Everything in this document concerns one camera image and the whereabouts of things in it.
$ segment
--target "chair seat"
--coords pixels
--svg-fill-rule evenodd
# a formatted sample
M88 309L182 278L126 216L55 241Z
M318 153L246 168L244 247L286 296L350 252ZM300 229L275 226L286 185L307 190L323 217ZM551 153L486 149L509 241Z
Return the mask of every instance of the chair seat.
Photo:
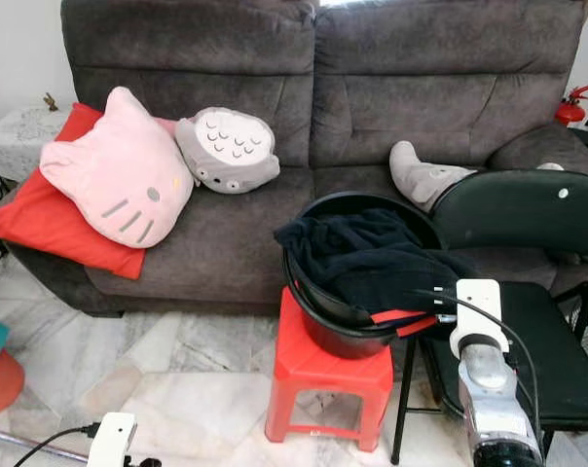
M502 321L524 341L536 365L540 420L548 430L588 429L588 356L549 293L539 285L502 282ZM459 401L459 360L447 341L421 339L432 390L455 413ZM511 345L520 380L532 393L530 370L521 348ZM522 406L530 413L521 392Z

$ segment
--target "black cloth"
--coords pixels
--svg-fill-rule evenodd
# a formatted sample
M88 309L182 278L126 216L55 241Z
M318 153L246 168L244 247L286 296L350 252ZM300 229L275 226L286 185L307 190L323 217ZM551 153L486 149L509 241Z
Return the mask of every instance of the black cloth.
M418 237L388 209L299 218L276 231L275 239L315 285L369 313L439 310L431 298L413 290L454 291L459 278L475 276L449 253L422 249Z

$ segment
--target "red fire extinguisher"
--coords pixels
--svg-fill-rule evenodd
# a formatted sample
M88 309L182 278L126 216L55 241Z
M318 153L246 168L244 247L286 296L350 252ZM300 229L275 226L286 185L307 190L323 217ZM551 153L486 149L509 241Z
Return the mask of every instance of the red fire extinguisher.
M586 112L579 106L579 99L588 99L582 93L588 90L588 86L583 88L573 88L569 97L563 99L556 112L556 120L567 126L571 122L581 122L586 116Z

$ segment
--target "black chair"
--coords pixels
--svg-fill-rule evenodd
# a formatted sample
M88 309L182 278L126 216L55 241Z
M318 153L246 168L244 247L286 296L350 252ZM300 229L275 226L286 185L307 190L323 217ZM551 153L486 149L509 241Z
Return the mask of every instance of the black chair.
M472 175L437 200L432 219L450 248L527 246L588 256L588 175L552 170L509 170ZM588 356L580 342L588 324L588 282L552 298L540 285L500 282L502 321L525 342L534 360L544 455L557 430L588 430ZM574 327L558 308L579 296ZM435 400L462 416L459 360L447 339L418 339ZM391 461L399 461L416 340L403 369ZM511 345L519 380L532 393L521 349ZM530 408L521 392L522 407Z

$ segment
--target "gray sofa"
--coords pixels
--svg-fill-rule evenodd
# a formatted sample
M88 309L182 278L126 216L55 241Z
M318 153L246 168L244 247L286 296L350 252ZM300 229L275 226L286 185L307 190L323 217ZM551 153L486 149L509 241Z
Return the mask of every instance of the gray sofa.
M342 190L400 198L388 154L400 139L429 162L481 169L558 162L588 173L588 150L553 123L582 3L395 0L315 9L277 0L64 0L80 101L103 108L123 85L153 115L225 106L265 120L282 166L246 195L193 192L172 233L131 281L11 244L68 304L277 310L284 283L272 231ZM562 290L586 268L539 250L460 252L485 273Z

